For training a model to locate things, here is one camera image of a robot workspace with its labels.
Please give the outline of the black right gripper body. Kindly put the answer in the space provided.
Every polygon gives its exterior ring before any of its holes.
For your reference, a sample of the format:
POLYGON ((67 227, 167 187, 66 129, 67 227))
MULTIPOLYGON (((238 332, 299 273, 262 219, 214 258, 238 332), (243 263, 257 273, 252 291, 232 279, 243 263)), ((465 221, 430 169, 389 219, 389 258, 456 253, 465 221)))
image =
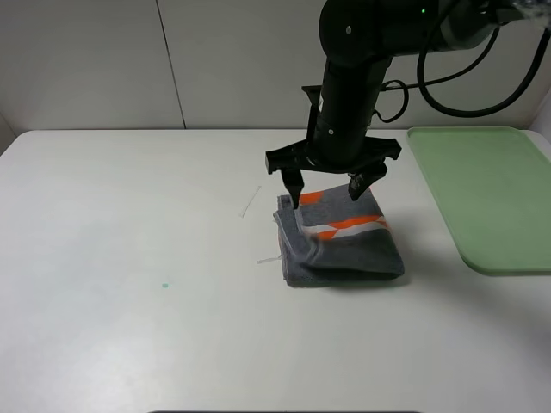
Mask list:
POLYGON ((300 177, 302 170, 383 176, 382 165, 387 158, 397 159, 401 146, 395 139, 367 135, 381 85, 323 83, 301 89, 311 103, 306 137, 267 151, 267 171, 280 170, 286 179, 300 177))

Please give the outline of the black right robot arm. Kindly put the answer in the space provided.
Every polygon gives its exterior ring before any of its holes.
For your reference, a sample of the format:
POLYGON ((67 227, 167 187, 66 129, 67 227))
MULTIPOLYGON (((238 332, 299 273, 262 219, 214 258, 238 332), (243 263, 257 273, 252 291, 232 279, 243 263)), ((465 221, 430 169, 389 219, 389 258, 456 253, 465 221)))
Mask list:
POLYGON ((303 87, 311 103, 306 138, 268 151, 268 172, 281 171, 293 207, 304 170, 349 175, 357 200, 387 173, 386 159, 401 152, 396 140, 367 135, 393 58, 471 49, 522 17, 510 1, 326 2, 319 18, 323 82, 303 87))

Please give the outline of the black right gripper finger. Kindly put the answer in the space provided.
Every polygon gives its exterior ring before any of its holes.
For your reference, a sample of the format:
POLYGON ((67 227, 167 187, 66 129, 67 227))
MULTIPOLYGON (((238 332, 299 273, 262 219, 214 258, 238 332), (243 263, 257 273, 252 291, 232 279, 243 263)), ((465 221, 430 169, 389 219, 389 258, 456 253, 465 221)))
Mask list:
POLYGON ((300 204, 300 194, 304 188, 304 181, 300 170, 282 170, 282 181, 288 191, 293 209, 300 204))
POLYGON ((357 201, 369 187, 387 174, 384 161, 377 161, 367 165, 364 169, 349 173, 350 182, 348 192, 353 201, 357 201))

